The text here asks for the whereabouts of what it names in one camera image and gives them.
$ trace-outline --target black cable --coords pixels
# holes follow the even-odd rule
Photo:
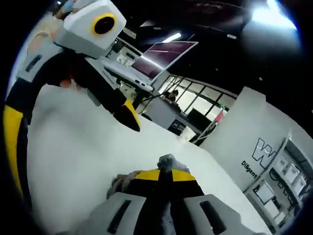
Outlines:
[[[152,97],[150,97],[150,98],[147,98],[147,99],[144,99],[143,101],[141,101],[141,103],[142,103],[142,102],[144,102],[144,101],[149,100],[148,103],[145,105],[145,107],[144,107],[138,114],[139,114],[139,115],[142,114],[142,112],[147,108],[148,104],[149,104],[154,98],[157,98],[157,97],[160,97],[160,96],[164,95],[165,92],[167,92],[168,90],[170,90],[173,86],[177,85],[177,84],[180,82],[180,81],[176,82],[176,79],[177,79],[177,78],[178,78],[178,77],[175,78],[175,81],[174,81],[173,85],[172,85],[171,87],[169,87],[167,90],[163,91],[162,94],[158,94],[158,95],[152,96]]]

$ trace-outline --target white robot casing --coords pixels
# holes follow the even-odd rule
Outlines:
[[[104,34],[97,34],[94,25],[103,17],[113,18],[114,26]],[[111,1],[98,0],[67,16],[53,41],[76,53],[98,59],[105,54],[125,25],[126,19]]]

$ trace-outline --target white table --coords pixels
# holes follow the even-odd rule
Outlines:
[[[34,214],[50,234],[75,228],[106,198],[116,174],[154,169],[172,153],[187,165],[206,194],[214,194],[255,232],[270,234],[264,221],[227,173],[205,150],[181,143],[139,117],[141,132],[96,107],[85,92],[45,86],[29,127],[28,179]]]

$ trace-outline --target laptop screen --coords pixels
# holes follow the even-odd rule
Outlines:
[[[196,44],[197,42],[154,44],[132,64],[132,67],[153,80]]]

